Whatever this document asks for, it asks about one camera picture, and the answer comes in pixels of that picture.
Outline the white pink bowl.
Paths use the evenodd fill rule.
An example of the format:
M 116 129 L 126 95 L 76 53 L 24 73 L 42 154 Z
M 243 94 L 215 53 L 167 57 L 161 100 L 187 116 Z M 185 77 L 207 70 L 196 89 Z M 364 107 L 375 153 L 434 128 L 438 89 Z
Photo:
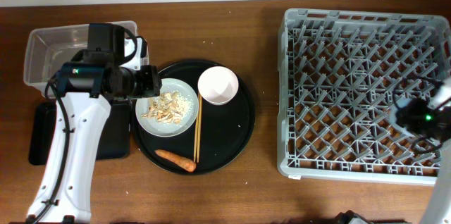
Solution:
M 231 69 L 213 66 L 199 76 L 197 88 L 203 99 L 210 104 L 221 106 L 235 97 L 239 80 Z

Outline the grey plate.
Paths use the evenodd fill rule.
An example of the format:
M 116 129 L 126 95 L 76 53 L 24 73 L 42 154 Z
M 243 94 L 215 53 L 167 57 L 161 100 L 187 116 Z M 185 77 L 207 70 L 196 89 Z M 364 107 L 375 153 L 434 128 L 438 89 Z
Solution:
M 198 96 L 187 83 L 175 78 L 162 79 L 160 95 L 164 92 L 179 91 L 184 97 L 192 102 L 192 109 L 188 115 L 182 119 L 181 124 L 158 123 L 153 119 L 142 118 L 140 115 L 147 112 L 147 101 L 149 98 L 138 99 L 135 104 L 135 115 L 139 125 L 149 134 L 157 137 L 173 137 L 186 131 L 197 119 L 199 111 Z

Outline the food scraps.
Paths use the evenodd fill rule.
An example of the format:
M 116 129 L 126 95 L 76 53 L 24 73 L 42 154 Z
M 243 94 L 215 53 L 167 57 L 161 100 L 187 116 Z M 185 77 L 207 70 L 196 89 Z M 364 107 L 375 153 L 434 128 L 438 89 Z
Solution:
M 149 98 L 147 104 L 147 112 L 140 116 L 164 124 L 181 124 L 192 109 L 192 102 L 179 91 L 164 92 Z

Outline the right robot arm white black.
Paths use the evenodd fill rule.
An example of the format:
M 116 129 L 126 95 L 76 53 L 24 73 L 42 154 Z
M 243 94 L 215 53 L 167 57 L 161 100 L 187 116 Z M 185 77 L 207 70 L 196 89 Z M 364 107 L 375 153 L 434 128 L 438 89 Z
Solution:
M 435 94 L 430 99 L 400 99 L 396 91 L 409 80 L 426 81 Z M 406 77 L 392 90 L 394 109 L 389 121 L 398 130 L 415 139 L 411 150 L 417 154 L 440 154 L 438 176 L 421 223 L 450 222 L 450 78 L 443 81 L 427 77 Z

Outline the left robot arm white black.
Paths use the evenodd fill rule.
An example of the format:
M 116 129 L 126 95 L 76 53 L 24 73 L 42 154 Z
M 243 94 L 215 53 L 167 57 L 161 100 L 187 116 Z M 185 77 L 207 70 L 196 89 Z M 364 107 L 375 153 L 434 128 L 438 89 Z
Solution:
M 56 97 L 54 135 L 27 223 L 88 223 L 99 140 L 116 98 L 159 95 L 156 66 L 139 70 L 67 62 L 49 81 Z

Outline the orange carrot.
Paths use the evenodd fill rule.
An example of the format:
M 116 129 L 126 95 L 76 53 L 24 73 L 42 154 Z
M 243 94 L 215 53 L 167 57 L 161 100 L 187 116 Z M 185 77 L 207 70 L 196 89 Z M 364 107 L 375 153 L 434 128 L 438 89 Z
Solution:
M 197 167 L 197 164 L 193 160 L 179 156 L 172 152 L 163 149 L 157 149 L 154 152 L 157 156 L 174 163 L 180 168 L 186 170 L 187 172 L 194 172 Z

